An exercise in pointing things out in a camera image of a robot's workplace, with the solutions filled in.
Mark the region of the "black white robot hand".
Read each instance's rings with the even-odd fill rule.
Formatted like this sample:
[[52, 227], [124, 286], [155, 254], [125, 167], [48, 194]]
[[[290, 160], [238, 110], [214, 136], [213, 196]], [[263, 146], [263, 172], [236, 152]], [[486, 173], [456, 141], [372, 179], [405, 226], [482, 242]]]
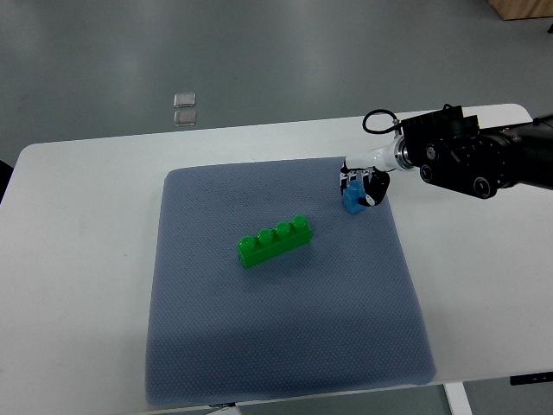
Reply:
[[403, 150], [404, 141], [400, 138], [384, 147], [347, 156], [340, 167], [340, 195], [343, 196], [350, 183], [360, 177], [362, 194], [356, 203], [364, 208], [379, 205], [390, 185], [389, 173], [412, 168], [404, 158]]

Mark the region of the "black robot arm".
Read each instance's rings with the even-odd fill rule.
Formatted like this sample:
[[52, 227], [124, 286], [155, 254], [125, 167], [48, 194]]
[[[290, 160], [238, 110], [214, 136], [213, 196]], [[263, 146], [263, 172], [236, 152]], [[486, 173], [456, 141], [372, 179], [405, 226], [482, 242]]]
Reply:
[[483, 200], [518, 184], [552, 188], [550, 114], [482, 128], [476, 115], [446, 104], [404, 120], [389, 110], [373, 110], [362, 126], [373, 135], [394, 132], [400, 140], [394, 150], [399, 165], [419, 169], [422, 180], [433, 186]]

